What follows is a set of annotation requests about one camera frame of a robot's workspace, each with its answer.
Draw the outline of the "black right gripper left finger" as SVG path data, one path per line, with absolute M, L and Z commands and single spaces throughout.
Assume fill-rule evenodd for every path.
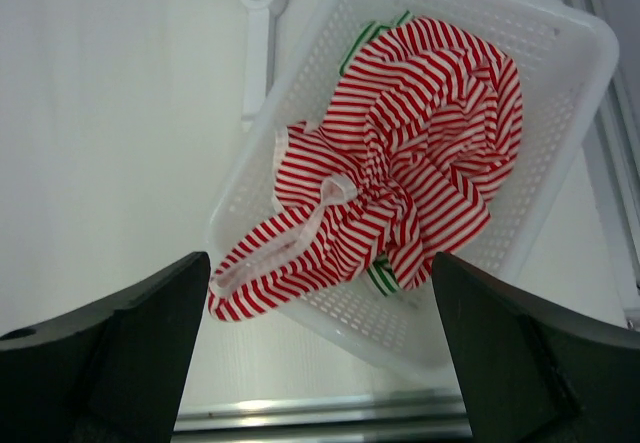
M 4 442 L 168 442 L 200 327 L 209 257 L 1 337 Z

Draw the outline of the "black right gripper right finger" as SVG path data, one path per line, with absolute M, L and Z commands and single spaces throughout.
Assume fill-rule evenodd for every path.
M 475 441 L 638 441 L 638 332 L 448 253 L 432 285 Z

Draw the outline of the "aluminium mounting rail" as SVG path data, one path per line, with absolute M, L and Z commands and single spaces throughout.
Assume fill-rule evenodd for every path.
M 308 0 L 290 0 L 306 8 Z M 314 11 L 308 10 L 308 23 Z M 636 304 L 636 273 L 591 124 L 515 282 L 577 312 L 619 324 Z M 282 320 L 247 348 L 206 344 L 200 327 L 180 432 L 410 418 L 460 418 L 459 388 L 432 388 L 369 364 L 325 338 L 282 335 Z

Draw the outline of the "red striped tank top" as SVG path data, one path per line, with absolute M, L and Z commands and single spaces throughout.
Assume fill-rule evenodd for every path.
M 235 322 L 347 283 L 385 257 L 399 289 L 488 225 L 523 133 L 514 59 L 415 17 L 361 46 L 320 122 L 280 129 L 277 212 L 214 271 L 208 310 Z

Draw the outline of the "green striped tank top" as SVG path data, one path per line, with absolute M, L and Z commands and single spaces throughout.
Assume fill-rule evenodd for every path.
M 339 65 L 339 75 L 341 77 L 344 76 L 356 54 L 363 46 L 377 39 L 382 34 L 390 31 L 391 29 L 406 24 L 413 18 L 414 15 L 410 11 L 404 11 L 403 13 L 394 17 L 390 22 L 372 20 L 365 23 L 354 42 L 345 52 Z M 389 296 L 401 290 L 400 285 L 398 284 L 394 272 L 391 268 L 389 259 L 384 253 L 380 254 L 374 259 L 374 261 L 364 273 L 364 276 L 367 278 L 369 284 L 383 296 Z

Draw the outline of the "clear plastic basket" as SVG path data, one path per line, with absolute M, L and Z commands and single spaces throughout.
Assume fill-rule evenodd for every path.
M 464 260 L 515 282 L 591 125 L 618 59 L 612 30 L 558 0 L 321 0 L 278 75 L 224 185 L 207 246 L 218 262 L 274 209 L 274 136 L 287 123 L 321 118 L 338 65 L 360 28 L 403 10 L 465 29 L 511 55 L 525 104 L 516 168 L 490 206 L 486 230 L 462 250 Z M 247 348 L 282 320 L 282 335 L 325 338 L 374 366 L 418 384 L 457 384 L 433 291 L 376 295 L 360 280 L 310 294 L 243 322 L 210 320 L 206 344 Z

